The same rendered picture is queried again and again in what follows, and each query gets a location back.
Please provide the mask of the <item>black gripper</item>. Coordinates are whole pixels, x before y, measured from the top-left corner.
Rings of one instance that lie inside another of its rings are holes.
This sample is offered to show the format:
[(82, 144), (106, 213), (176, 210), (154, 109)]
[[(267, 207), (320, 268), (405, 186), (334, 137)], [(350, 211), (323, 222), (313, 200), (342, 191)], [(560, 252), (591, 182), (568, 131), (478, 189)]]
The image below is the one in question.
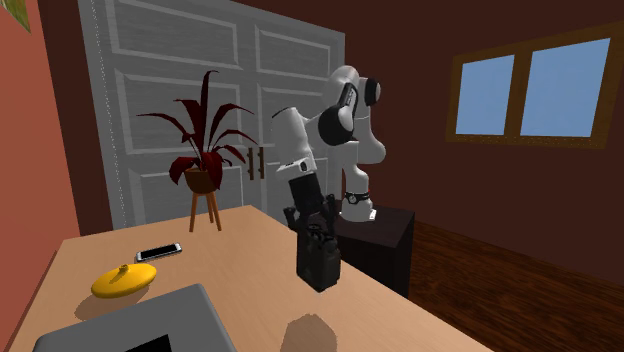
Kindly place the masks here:
[(337, 215), (335, 196), (328, 194), (325, 198), (323, 197), (315, 172), (289, 180), (288, 184), (295, 206), (286, 207), (283, 212), (290, 230), (298, 231), (297, 220), (294, 216), (296, 211), (300, 214), (298, 220), (304, 223), (310, 215), (323, 213), (327, 225), (334, 224)]

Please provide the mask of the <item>black boxy bag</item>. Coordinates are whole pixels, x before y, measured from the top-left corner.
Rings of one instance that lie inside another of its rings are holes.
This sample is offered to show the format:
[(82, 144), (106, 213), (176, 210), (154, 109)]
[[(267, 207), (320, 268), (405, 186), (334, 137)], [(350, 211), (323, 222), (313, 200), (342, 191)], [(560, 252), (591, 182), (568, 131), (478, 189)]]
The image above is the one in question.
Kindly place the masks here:
[(296, 273), (316, 292), (335, 285), (340, 278), (341, 254), (337, 239), (319, 225), (297, 231)]

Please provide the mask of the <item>dark robot stand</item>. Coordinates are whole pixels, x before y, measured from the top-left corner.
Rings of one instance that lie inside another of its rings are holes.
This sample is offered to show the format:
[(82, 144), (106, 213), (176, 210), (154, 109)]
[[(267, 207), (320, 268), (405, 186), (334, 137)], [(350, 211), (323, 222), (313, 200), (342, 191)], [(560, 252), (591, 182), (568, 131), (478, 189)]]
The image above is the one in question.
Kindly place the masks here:
[(376, 207), (373, 221), (335, 222), (342, 259), (377, 282), (408, 298), (413, 248), (414, 212)]

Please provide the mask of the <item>light wooden table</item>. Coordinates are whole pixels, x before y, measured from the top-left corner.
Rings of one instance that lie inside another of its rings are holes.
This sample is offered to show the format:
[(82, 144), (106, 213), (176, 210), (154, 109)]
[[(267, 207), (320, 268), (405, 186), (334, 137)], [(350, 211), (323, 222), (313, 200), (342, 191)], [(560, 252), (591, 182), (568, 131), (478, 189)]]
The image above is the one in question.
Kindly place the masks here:
[(154, 261), (135, 302), (201, 284), (237, 352), (491, 352), (461, 331), (343, 264), (338, 283), (316, 292), (296, 273), (296, 236), (252, 206), (71, 238), (62, 242), (9, 352), (32, 352), (43, 334), (113, 311), (92, 296), (103, 273), (138, 251), (177, 242)]

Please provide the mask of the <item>red potted plant on stool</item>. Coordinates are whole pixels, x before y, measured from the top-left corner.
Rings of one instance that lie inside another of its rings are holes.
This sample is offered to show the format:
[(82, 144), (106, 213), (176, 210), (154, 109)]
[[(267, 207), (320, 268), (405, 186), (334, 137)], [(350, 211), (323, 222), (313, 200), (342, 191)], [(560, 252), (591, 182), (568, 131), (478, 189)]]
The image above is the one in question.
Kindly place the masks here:
[(226, 129), (218, 137), (215, 137), (220, 123), (230, 111), (240, 110), (253, 114), (252, 111), (234, 103), (226, 103), (219, 106), (212, 117), (209, 133), (206, 133), (206, 128), (208, 127), (209, 83), (212, 73), (217, 73), (217, 70), (209, 70), (203, 76), (199, 100), (176, 99), (176, 102), (183, 104), (190, 118), (192, 123), (191, 132), (177, 118), (166, 113), (152, 112), (141, 114), (141, 117), (157, 117), (173, 124), (181, 133), (181, 142), (188, 143), (194, 152), (193, 156), (177, 157), (168, 170), (168, 175), (174, 184), (178, 185), (181, 177), (184, 177), (187, 186), (192, 191), (190, 232), (193, 232), (195, 228), (197, 204), (200, 197), (206, 198), (210, 222), (216, 224), (218, 231), (222, 230), (218, 213), (219, 208), (214, 193), (220, 189), (222, 184), (223, 164), (232, 166), (233, 163), (223, 158), (220, 151), (226, 150), (243, 164), (246, 164), (245, 157), (236, 147), (230, 144), (221, 144), (220, 141), (226, 136), (237, 135), (257, 145), (253, 138), (238, 129)]

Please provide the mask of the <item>black smartphone with silver rim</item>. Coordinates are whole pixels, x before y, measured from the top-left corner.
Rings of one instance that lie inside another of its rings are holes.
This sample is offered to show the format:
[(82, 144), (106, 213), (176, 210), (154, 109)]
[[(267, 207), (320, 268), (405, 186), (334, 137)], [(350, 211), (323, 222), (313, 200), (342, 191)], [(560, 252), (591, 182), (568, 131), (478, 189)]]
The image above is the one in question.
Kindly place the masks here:
[(135, 261), (137, 263), (142, 263), (142, 262), (154, 260), (156, 258), (177, 254), (177, 253), (180, 253), (181, 251), (182, 251), (182, 247), (179, 243), (167, 244), (167, 245), (137, 252), (135, 256)]

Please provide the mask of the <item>grey laptop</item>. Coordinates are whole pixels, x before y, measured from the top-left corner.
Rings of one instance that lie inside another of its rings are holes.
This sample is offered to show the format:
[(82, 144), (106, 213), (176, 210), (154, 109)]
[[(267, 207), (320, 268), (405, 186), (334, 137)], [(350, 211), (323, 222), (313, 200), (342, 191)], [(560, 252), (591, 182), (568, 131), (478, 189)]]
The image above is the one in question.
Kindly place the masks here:
[(33, 352), (237, 352), (194, 284), (39, 337)]

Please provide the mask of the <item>yellow round lid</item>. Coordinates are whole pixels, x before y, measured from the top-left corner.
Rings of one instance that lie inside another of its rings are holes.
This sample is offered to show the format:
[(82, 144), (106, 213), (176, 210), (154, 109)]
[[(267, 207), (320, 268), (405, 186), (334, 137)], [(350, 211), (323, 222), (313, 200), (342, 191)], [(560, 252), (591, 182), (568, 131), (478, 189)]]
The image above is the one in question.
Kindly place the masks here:
[(145, 263), (123, 264), (102, 274), (91, 286), (98, 298), (119, 298), (137, 292), (156, 277), (157, 269)]

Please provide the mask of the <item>grey double door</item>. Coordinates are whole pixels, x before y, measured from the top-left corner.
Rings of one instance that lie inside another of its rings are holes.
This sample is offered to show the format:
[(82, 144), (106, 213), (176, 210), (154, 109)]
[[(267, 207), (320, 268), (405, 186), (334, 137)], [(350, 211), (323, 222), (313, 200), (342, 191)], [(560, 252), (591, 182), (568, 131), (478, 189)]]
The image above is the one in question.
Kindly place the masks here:
[(188, 217), (191, 193), (168, 171), (192, 154), (184, 108), (209, 84), (209, 107), (234, 110), (208, 138), (225, 158), (220, 208), (276, 220), (292, 204), (271, 133), (278, 110), (323, 108), (344, 62), (342, 33), (230, 0), (78, 0), (114, 228)]

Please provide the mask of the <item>wooden framed window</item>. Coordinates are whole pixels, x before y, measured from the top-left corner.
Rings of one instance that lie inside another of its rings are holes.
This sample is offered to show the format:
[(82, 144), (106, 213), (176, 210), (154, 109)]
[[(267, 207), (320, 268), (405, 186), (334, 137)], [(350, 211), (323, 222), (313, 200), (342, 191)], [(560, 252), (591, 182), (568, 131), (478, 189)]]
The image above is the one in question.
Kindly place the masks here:
[(624, 21), (460, 54), (449, 142), (602, 149), (624, 73)]

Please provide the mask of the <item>green wall picture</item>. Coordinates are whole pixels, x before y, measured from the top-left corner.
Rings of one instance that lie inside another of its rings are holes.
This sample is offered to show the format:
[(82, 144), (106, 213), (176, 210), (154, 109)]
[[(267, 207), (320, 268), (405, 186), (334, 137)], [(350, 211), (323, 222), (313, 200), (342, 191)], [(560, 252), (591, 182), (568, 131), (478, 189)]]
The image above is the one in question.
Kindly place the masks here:
[(2, 6), (28, 33), (31, 32), (26, 0), (0, 0)]

